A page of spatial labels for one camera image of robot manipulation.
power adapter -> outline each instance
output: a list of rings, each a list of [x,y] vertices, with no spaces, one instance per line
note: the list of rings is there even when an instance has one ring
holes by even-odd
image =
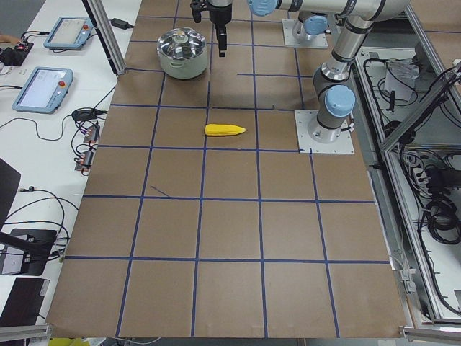
[[[126,30],[126,29],[131,29],[133,26],[126,22],[125,20],[121,20],[118,18],[112,18],[110,20],[110,23],[112,24],[113,27],[119,27],[120,29]]]
[[[105,110],[97,110],[96,108],[79,108],[72,112],[73,121],[87,121],[97,119],[100,115],[106,114]]]

yellow corn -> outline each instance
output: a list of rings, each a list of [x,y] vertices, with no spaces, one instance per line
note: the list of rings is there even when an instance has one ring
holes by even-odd
[[[237,125],[208,124],[205,126],[205,135],[207,136],[235,136],[245,131],[245,128]]]

white table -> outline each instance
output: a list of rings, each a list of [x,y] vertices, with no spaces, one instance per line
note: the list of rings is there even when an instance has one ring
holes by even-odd
[[[103,0],[107,16],[120,18],[134,24],[141,0]],[[30,25],[29,30],[50,31],[60,16],[87,17],[81,1],[47,0]],[[125,55],[132,30],[114,28],[115,37],[122,54]],[[52,115],[15,112],[11,105],[19,94],[17,89],[0,91],[0,124],[14,117],[25,117],[36,120],[42,137],[57,138],[61,133],[61,120],[80,107],[93,107],[117,83],[116,76],[107,62],[101,43],[97,36],[87,41],[82,50],[53,53],[43,47],[45,37],[31,37],[35,45],[21,67],[14,67],[6,76],[0,76],[0,85],[12,84],[22,86],[36,66],[70,68],[74,79],[69,93],[60,108]],[[107,110],[110,99],[108,96],[98,108]],[[74,171],[75,155],[71,150],[71,138],[76,131],[71,118],[66,119],[64,134],[59,141],[42,141],[35,134],[35,125],[31,122],[17,120],[0,129],[0,157],[21,173],[20,187],[49,190],[57,196],[69,199],[79,205],[86,185],[86,177]],[[79,134],[75,144],[83,141]],[[17,193],[12,210],[37,200],[50,197],[43,192]],[[72,231],[76,220],[76,210],[68,203],[63,203],[66,209],[64,226]],[[46,220],[60,222],[61,209],[55,200],[46,200],[34,204],[24,211],[14,215],[8,221]],[[9,233],[14,228],[57,229],[47,224],[7,225],[2,231]],[[40,314],[46,316],[58,281],[62,264],[58,260],[49,262],[42,278],[50,280]],[[14,276],[0,275],[0,311],[3,311],[9,292],[13,286]]]

electronic device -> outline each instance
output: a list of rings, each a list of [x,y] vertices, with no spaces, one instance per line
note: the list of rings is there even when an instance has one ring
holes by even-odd
[[[33,43],[20,42],[14,48],[0,48],[0,61],[6,66],[21,66],[33,46]]]
[[[93,24],[85,17],[59,17],[43,46],[48,49],[78,50],[86,43]]]
[[[19,112],[53,113],[72,84],[67,68],[36,67],[23,86],[12,108]]]
[[[0,159],[0,227],[5,223],[21,174]],[[42,275],[53,247],[56,231],[48,229],[13,229],[0,231],[0,273],[4,275]]]
[[[0,316],[0,327],[35,325],[49,283],[40,278],[15,278]]]

metal bracket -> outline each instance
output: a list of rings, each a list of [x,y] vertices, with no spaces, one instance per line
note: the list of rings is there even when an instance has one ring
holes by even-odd
[[[354,154],[354,145],[352,144],[351,133],[349,131],[341,132],[336,141],[330,144],[323,144],[312,139],[308,134],[309,122],[317,116],[317,110],[296,110],[296,131],[297,143],[300,153],[309,154]],[[347,121],[344,121],[342,128],[347,128]]]
[[[316,38],[309,41],[298,41],[293,37],[292,29],[295,26],[296,19],[283,19],[283,37],[285,39],[285,47],[291,48],[316,48],[316,49],[327,49],[328,42],[326,41],[325,34],[319,34]]]

